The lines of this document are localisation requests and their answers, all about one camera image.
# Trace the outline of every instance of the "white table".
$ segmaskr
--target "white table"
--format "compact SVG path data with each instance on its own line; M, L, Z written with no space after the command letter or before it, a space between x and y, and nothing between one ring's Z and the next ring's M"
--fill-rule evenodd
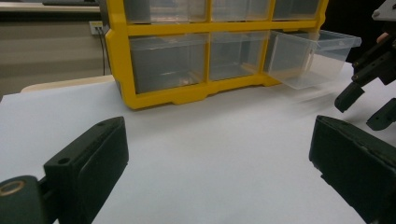
M363 223L308 159L316 115L365 121L394 94L377 80L345 114L350 81L296 91L245 88L133 111L114 82L5 96L0 180L42 165L93 124L124 116L130 163L94 223ZM375 133L396 145L396 125Z

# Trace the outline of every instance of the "black mechanical part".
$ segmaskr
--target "black mechanical part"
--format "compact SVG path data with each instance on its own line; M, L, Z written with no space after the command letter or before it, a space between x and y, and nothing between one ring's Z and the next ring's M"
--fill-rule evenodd
M0 223L92 223L128 160L124 119L97 123L44 164L39 182L20 176L0 184Z
M348 110L358 99L364 94L364 90L356 82L351 82L346 89L341 92L341 94L335 99L335 107L341 111L345 112Z
M366 223L396 223L396 148L363 130L318 116L309 160Z
M0 223L50 223L34 176L24 175L0 183Z
M362 87L379 78L384 85L396 80L396 42L388 35L353 63L352 83L336 98L334 105L341 112L348 110L364 94Z
M381 131L388 128L394 121L396 121L396 98L392 98L375 112L367 120L367 125L374 131Z

